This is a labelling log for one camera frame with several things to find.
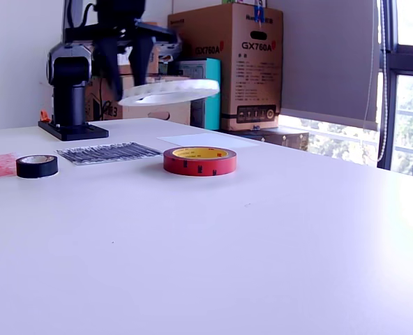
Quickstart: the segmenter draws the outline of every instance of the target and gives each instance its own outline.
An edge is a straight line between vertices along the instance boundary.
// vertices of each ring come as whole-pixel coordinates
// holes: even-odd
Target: red tape roll
[[[211,177],[236,170],[236,153],[231,150],[191,147],[165,151],[165,170],[183,176]]]

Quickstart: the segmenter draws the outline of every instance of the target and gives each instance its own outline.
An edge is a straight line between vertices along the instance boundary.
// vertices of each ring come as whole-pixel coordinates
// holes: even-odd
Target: black tape roll
[[[17,175],[21,178],[36,179],[58,173],[56,156],[27,156],[16,160]]]

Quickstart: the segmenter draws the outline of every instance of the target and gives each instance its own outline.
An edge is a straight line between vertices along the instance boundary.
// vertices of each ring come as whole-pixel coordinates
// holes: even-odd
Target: table surface
[[[205,133],[153,119],[0,154]],[[0,178],[0,335],[413,334],[413,178],[260,143],[220,177],[161,157]]]

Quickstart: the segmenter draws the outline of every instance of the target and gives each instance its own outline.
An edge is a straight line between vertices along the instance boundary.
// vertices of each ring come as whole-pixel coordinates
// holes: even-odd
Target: window blind
[[[377,130],[376,1],[269,0],[268,5],[284,12],[281,114]]]

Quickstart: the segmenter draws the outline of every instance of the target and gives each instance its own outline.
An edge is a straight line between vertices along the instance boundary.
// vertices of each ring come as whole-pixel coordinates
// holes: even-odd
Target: cable
[[[84,27],[87,23],[87,17],[89,16],[89,9],[90,7],[95,8],[95,5],[93,3],[89,3],[86,6],[86,9],[84,10],[84,16],[82,18],[82,22],[81,25],[79,25],[78,28]],[[70,26],[70,28],[75,28],[75,25],[73,23],[73,15],[72,15],[72,0],[68,0],[68,6],[67,6],[67,21],[68,21],[68,25]]]
[[[388,73],[386,71],[386,25],[385,25],[385,9],[384,9],[384,0],[380,0],[381,3],[381,20],[382,20],[382,44],[383,44],[383,99],[384,99],[384,109],[385,109],[385,125],[384,125],[384,135],[382,150],[380,151],[379,159],[377,162],[380,162],[386,151],[386,137],[388,135],[388,118],[389,118],[389,107],[388,107]]]
[[[101,108],[101,115],[100,119],[101,121],[104,121],[104,114],[109,110],[109,108],[112,106],[111,101],[106,101],[103,103],[103,77],[100,77],[100,108]]]
[[[72,0],[68,0],[67,21],[68,21],[68,25],[70,26],[70,28],[75,28],[75,25],[73,24],[73,16],[72,16]]]
[[[81,27],[84,27],[84,26],[86,25],[86,23],[87,23],[87,17],[88,17],[88,15],[89,15],[89,9],[90,9],[90,7],[92,7],[92,6],[93,6],[93,8],[95,8],[95,5],[94,5],[93,3],[89,3],[89,4],[86,6],[86,9],[84,10],[84,16],[82,17],[82,22],[81,22],[80,28],[81,28]]]
[[[373,0],[373,35],[371,36],[371,68],[370,68],[370,75],[369,75],[369,88],[368,88],[368,101],[366,102],[366,111],[365,117],[363,119],[363,127],[361,129],[361,137],[360,137],[360,146],[361,152],[363,153],[363,135],[365,131],[366,119],[368,118],[369,107],[370,107],[370,100],[371,100],[371,91],[373,90],[373,73],[374,73],[374,40],[375,40],[375,0]]]

